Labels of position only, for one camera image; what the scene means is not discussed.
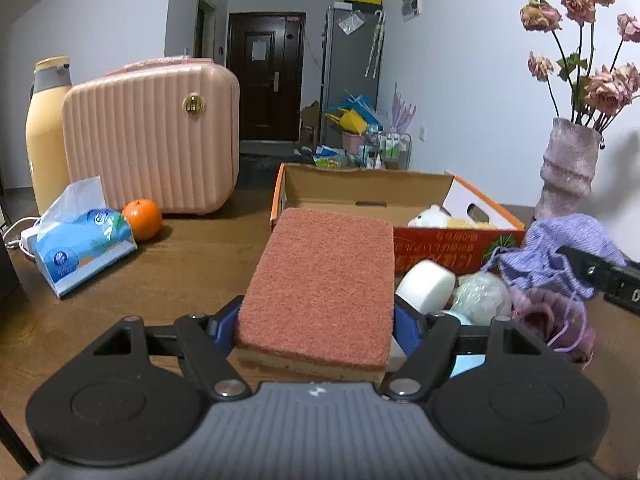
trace white charger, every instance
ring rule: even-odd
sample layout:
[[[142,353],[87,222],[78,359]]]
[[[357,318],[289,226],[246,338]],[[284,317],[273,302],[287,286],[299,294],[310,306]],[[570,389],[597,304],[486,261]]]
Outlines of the white charger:
[[[31,247],[31,243],[29,242],[29,238],[38,236],[38,225],[34,225],[33,227],[29,227],[20,233],[20,249],[23,253],[31,258],[33,256],[33,248]]]

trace doorway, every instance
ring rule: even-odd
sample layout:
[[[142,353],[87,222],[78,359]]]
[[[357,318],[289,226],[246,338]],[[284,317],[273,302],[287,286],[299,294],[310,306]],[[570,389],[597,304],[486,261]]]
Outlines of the doorway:
[[[198,0],[193,35],[193,57],[213,59],[216,54],[216,8],[207,0]]]
[[[229,14],[226,66],[240,81],[241,140],[298,140],[305,17]]]

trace pink suitcase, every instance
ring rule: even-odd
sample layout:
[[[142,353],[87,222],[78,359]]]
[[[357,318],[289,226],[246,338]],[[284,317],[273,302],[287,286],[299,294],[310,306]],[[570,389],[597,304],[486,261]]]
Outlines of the pink suitcase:
[[[63,105],[71,181],[100,175],[107,205],[150,198],[205,214],[238,179],[240,88],[207,59],[150,59],[73,87]]]

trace orange cardboard box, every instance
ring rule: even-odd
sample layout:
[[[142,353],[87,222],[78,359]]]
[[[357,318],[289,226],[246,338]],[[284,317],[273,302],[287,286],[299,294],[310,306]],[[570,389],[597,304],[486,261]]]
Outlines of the orange cardboard box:
[[[408,228],[432,204],[472,222],[475,206],[497,229]],[[271,207],[271,229],[287,207],[380,218],[394,225],[396,272],[433,260],[456,274],[477,272],[496,247],[519,247],[524,225],[505,208],[455,175],[408,171],[280,167]]]

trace orange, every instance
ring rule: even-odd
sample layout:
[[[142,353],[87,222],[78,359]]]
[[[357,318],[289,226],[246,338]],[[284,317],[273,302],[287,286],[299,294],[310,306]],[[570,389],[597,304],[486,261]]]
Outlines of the orange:
[[[127,219],[137,242],[153,238],[162,227],[162,212],[156,203],[148,198],[129,202],[122,210],[122,216]]]

